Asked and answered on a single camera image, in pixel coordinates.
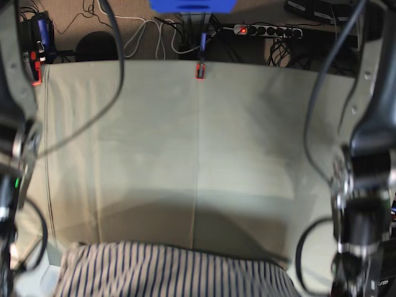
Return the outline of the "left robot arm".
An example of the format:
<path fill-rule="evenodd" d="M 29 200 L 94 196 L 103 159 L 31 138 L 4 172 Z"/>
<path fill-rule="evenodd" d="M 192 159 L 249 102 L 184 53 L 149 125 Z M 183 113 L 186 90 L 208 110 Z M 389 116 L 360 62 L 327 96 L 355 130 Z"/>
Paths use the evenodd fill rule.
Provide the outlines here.
<path fill-rule="evenodd" d="M 368 85 L 368 104 L 355 124 L 349 143 L 341 147 L 328 177 L 304 154 L 331 193 L 332 214 L 310 224 L 301 235 L 295 270 L 303 282 L 304 242 L 316 226 L 332 222 L 337 251 L 332 261 L 330 296 L 377 296 L 382 280 L 386 245 L 391 234 L 390 203 L 383 194 L 395 186 L 395 2 L 358 1 L 339 37 L 330 48 L 309 97 L 304 130 L 309 125 L 325 76 L 360 16 L 364 17 L 360 74 L 348 99 L 358 95 L 358 85 Z"/>

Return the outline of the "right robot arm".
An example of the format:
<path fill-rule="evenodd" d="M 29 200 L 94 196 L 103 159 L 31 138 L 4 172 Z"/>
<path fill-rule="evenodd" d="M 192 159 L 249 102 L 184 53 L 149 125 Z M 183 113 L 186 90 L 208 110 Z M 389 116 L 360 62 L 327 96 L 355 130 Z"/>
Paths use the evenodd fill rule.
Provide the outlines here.
<path fill-rule="evenodd" d="M 48 227 L 38 206 L 27 197 L 38 159 L 74 141 L 109 112 L 124 84 L 125 62 L 119 27 L 108 1 L 101 2 L 113 29 L 118 51 L 119 82 L 112 99 L 72 135 L 39 152 L 42 125 L 37 119 L 38 103 L 22 60 L 18 1 L 1 1 L 1 296 L 14 295 L 14 280 L 36 269 L 48 243 Z M 11 267 L 11 245 L 17 237 L 15 215 L 24 204 L 32 206 L 41 221 L 41 249 L 36 262 L 27 267 L 22 260 Z"/>

